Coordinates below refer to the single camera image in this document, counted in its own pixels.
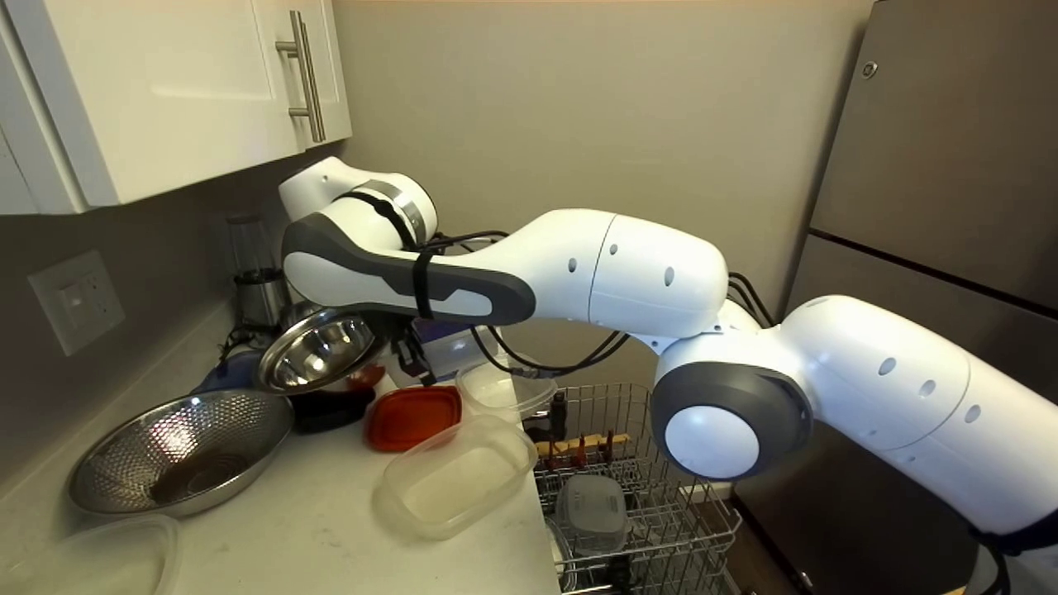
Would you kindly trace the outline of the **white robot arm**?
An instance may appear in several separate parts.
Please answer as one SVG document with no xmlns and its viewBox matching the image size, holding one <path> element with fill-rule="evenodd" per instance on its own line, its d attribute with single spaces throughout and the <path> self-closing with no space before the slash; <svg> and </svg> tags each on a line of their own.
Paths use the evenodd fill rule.
<svg viewBox="0 0 1058 595">
<path fill-rule="evenodd" d="M 280 264 L 302 296 L 628 335 L 658 357 L 654 440 L 681 473 L 759 477 L 826 423 L 976 530 L 982 595 L 1058 595 L 1058 404 L 958 342 L 846 294 L 759 326 L 728 299 L 710 240 L 614 212 L 556 207 L 438 255 L 435 207 L 408 174 L 322 159 L 276 194 Z"/>
</svg>

